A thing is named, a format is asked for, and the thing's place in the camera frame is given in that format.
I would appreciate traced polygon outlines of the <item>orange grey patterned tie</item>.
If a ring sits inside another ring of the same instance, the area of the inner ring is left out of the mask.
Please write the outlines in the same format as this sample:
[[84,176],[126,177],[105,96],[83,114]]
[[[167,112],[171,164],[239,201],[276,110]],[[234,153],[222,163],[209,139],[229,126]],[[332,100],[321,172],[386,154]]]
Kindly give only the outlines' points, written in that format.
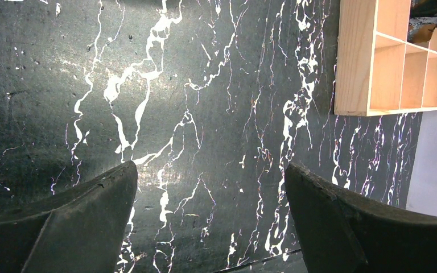
[[415,17],[409,19],[407,41],[419,44],[431,40],[437,25],[437,17]]

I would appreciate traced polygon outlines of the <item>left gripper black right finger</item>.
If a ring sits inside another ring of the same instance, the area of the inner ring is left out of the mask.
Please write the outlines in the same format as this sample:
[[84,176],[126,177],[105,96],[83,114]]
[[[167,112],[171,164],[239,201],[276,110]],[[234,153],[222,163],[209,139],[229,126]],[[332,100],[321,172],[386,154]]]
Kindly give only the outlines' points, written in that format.
[[437,272],[437,216],[367,198],[294,163],[285,189],[309,272]]

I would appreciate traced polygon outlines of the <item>wooden compartment tray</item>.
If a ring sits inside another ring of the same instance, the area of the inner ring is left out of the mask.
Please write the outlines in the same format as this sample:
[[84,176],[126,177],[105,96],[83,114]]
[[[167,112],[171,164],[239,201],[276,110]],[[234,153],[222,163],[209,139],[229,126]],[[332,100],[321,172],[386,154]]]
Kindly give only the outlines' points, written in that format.
[[437,28],[414,42],[410,1],[341,1],[334,113],[437,110]]

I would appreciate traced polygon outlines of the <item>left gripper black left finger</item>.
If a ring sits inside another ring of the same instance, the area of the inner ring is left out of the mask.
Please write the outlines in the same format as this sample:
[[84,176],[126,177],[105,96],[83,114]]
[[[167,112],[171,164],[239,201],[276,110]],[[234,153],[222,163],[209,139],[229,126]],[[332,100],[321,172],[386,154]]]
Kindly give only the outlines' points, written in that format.
[[113,272],[137,178],[136,165],[128,161],[0,214],[0,272]]

